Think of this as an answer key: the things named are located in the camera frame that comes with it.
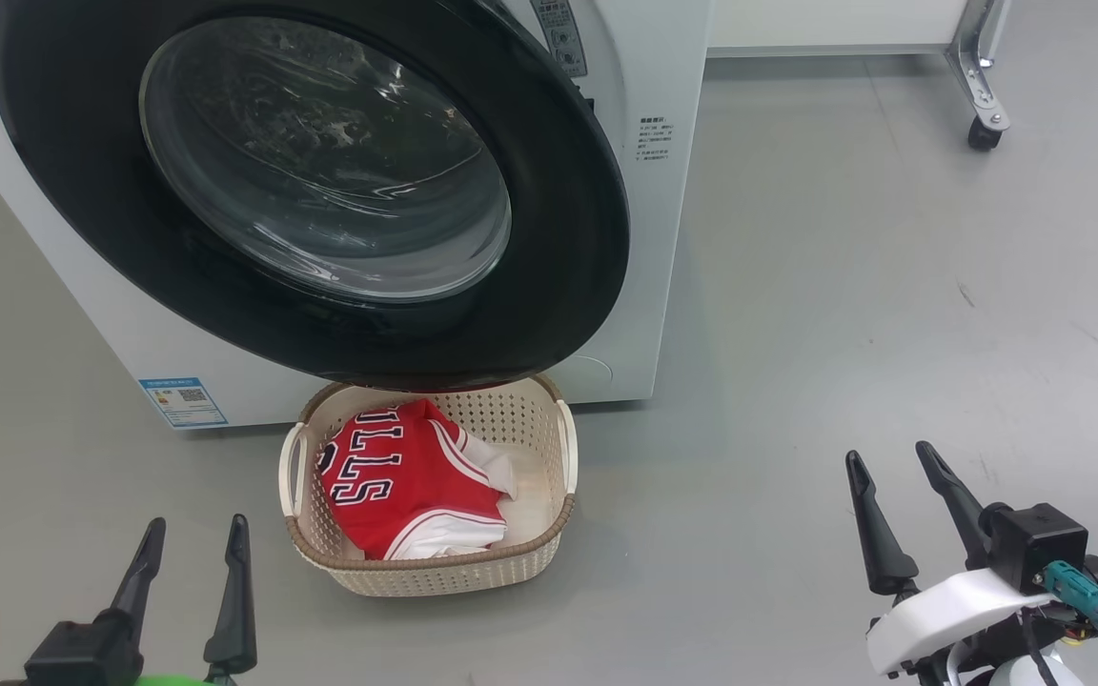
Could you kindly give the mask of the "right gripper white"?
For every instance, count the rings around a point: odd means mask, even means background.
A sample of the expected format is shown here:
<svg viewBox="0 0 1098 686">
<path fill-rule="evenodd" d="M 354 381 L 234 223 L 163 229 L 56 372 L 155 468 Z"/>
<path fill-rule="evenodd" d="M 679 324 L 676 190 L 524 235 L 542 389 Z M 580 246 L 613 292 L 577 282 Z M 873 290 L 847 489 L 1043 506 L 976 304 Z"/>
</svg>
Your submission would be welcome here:
<svg viewBox="0 0 1098 686">
<path fill-rule="evenodd" d="M 990 539 L 981 527 L 981 502 L 927 440 L 915 445 L 929 486 L 945 501 L 960 542 L 965 569 L 932 589 L 920 592 L 919 567 L 901 550 L 876 499 L 876 485 L 858 451 L 845 453 L 845 474 L 862 548 L 869 591 L 873 595 L 910 596 L 879 617 L 866 634 L 870 664 L 876 674 L 899 672 L 918 661 L 981 633 L 1015 616 L 1021 608 L 1054 603 L 1047 592 L 1026 595 L 987 567 Z"/>
</svg>

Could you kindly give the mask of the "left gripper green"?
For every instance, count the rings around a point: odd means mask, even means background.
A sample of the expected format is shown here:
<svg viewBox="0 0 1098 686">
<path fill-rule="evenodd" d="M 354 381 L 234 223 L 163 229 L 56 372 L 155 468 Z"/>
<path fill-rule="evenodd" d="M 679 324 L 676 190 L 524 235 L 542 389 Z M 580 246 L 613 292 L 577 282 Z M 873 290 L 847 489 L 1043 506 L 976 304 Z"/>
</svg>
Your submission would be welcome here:
<svg viewBox="0 0 1098 686">
<path fill-rule="evenodd" d="M 166 532 L 165 517 L 149 521 L 107 611 L 114 619 L 128 620 L 132 630 L 141 630 L 144 625 L 150 585 L 163 563 Z M 235 677 L 257 664 L 250 527 L 243 514 L 232 517 L 225 564 L 228 572 L 216 626 L 202 651 L 202 660 L 209 665 L 208 677 Z M 188 675 L 141 675 L 134 685 L 213 686 L 214 682 Z"/>
</svg>

